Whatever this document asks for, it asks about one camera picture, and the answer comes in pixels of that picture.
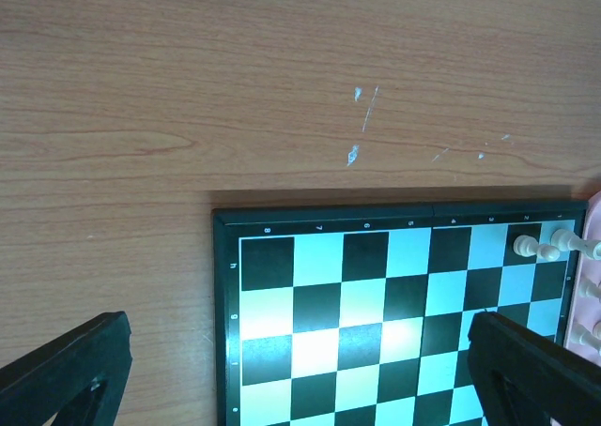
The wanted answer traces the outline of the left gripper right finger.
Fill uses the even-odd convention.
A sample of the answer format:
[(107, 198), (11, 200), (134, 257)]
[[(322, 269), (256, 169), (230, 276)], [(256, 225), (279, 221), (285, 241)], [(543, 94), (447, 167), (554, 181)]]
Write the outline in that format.
[(470, 377), (490, 425), (598, 425), (600, 368), (496, 312), (473, 316)]

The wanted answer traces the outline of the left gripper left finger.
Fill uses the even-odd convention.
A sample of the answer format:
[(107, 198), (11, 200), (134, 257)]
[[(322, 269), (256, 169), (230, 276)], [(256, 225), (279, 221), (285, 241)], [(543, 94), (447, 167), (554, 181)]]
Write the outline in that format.
[(127, 314), (104, 312), (1, 369), (1, 423), (113, 425), (131, 365)]

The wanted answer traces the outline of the white rook chess piece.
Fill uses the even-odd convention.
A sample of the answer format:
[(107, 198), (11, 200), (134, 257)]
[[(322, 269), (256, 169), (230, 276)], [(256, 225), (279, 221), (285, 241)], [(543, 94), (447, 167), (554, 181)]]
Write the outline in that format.
[(600, 259), (599, 240), (584, 239), (566, 229), (558, 229), (552, 234), (551, 245), (559, 251), (578, 251), (591, 260)]

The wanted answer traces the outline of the white bishop chess piece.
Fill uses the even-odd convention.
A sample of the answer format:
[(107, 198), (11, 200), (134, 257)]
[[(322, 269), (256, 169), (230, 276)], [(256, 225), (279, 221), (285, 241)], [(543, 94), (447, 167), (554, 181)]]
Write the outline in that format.
[(573, 325), (570, 340), (575, 344), (592, 348), (597, 354), (600, 353), (600, 339), (579, 322)]

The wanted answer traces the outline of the white knight chess piece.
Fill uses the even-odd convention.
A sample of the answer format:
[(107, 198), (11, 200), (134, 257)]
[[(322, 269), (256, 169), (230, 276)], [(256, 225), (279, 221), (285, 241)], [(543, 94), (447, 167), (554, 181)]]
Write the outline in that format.
[(589, 279), (583, 279), (578, 286), (578, 294), (581, 297), (595, 298), (601, 300), (601, 287), (599, 283), (595, 283)]

